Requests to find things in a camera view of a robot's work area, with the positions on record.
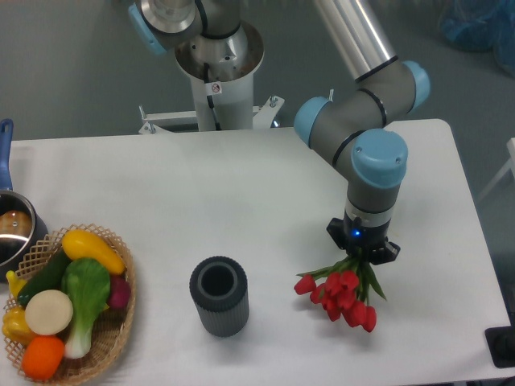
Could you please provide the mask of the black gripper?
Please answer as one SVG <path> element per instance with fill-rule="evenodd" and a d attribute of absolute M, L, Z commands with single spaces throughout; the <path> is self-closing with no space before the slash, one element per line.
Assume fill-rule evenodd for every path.
<path fill-rule="evenodd" d="M 383 265 L 394 262 L 401 247 L 387 238 L 390 221 L 383 225 L 367 227 L 362 224 L 361 218 L 351 220 L 332 218 L 327 226 L 327 232 L 336 246 L 349 254 L 356 253 L 357 249 L 371 251 L 368 261 L 372 265 Z"/>

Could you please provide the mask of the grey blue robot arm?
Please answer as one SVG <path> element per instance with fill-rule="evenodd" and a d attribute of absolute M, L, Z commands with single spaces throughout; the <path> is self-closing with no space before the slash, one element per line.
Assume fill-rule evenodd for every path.
<path fill-rule="evenodd" d="M 418 64 L 399 60 L 366 1 L 315 7 L 357 89 L 340 103 L 321 96 L 305 102 L 295 132 L 347 180 L 344 215 L 329 223 L 331 238 L 347 253 L 385 264 L 400 251 L 387 232 L 408 157 L 405 141 L 387 126 L 423 103 L 431 84 Z M 128 14 L 152 52 L 174 52 L 191 81 L 200 130 L 248 129 L 256 121 L 253 75 L 264 47 L 238 1 L 136 1 Z"/>

